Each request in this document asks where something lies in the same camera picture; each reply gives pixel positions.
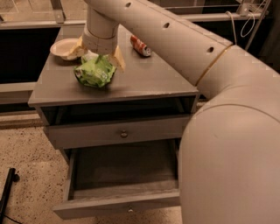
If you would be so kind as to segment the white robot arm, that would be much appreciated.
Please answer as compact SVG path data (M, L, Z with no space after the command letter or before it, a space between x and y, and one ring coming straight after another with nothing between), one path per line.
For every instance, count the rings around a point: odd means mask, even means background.
M184 224L280 224L280 76L237 45L147 0L84 0L85 46L123 25L208 99L180 142Z

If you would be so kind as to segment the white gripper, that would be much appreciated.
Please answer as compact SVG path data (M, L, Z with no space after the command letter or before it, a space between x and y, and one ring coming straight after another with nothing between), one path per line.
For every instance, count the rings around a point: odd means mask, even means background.
M76 44L70 49L67 57L81 57L88 50L99 55L109 54L109 62L124 72L126 64L121 48L117 46L117 31L118 29L114 29L111 37L101 38L92 34L89 29L85 27L82 37L78 38Z

